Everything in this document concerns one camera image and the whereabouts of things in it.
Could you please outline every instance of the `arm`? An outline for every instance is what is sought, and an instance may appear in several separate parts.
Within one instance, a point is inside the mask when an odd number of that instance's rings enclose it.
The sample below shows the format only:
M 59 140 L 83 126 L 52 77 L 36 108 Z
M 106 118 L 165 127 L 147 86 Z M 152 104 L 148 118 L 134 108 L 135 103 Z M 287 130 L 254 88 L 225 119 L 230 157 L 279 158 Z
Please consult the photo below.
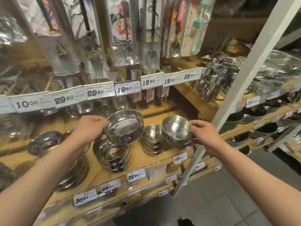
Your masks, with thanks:
M 82 117 L 64 142 L 0 193 L 1 225 L 33 225 L 68 168 L 107 124 L 107 119 L 99 116 Z
M 191 121 L 193 132 L 206 151 L 215 156 L 247 191 L 273 226 L 301 225 L 301 192 L 274 177 L 223 141 L 214 126 Z

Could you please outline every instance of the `hand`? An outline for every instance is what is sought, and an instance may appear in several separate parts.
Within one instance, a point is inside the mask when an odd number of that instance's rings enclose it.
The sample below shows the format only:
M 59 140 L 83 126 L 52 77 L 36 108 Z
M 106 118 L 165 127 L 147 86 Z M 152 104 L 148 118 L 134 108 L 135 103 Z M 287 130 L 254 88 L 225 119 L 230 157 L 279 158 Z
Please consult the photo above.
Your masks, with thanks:
M 108 124 L 110 122 L 104 117 L 82 116 L 77 122 L 74 131 L 67 139 L 81 146 L 88 145 L 101 135 L 103 128 Z
M 189 131 L 198 138 L 198 144 L 203 145 L 209 155 L 217 156 L 223 149 L 225 141 L 217 133 L 216 128 L 211 123 L 201 120 L 193 120 L 190 123 L 192 126 Z

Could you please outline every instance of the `store aisle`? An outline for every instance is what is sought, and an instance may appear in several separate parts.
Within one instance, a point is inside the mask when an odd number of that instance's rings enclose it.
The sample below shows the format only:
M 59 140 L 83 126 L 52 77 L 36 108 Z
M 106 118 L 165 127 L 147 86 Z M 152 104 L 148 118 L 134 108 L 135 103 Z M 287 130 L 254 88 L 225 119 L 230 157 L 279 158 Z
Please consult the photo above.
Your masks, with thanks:
M 301 191 L 301 177 L 275 155 L 256 150 L 250 158 L 265 170 Z M 271 225 L 225 168 L 185 186 L 175 198 L 157 197 L 115 219 L 117 226 L 176 226 L 189 218 L 196 226 Z

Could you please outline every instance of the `forearm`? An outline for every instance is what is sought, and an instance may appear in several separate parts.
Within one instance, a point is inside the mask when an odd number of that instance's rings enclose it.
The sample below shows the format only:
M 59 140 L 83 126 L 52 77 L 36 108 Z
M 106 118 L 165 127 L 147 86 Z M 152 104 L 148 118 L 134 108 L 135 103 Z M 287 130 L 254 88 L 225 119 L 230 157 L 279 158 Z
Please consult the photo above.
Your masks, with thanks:
M 247 191 L 274 226 L 301 225 L 301 193 L 228 144 L 217 158 Z
M 57 184 L 79 156 L 78 147 L 64 141 L 0 194 L 1 225 L 26 226 L 34 223 Z

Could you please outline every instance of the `right hand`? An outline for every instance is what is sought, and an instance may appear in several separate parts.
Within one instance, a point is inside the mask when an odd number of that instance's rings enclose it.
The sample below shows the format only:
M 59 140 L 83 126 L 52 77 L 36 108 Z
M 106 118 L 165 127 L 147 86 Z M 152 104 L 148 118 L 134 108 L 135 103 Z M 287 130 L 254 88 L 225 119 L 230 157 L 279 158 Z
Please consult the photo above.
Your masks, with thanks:
M 192 126 L 189 128 L 211 156 L 217 156 L 218 152 L 223 149 L 224 140 L 217 133 L 216 128 L 209 122 L 201 120 L 190 121 Z

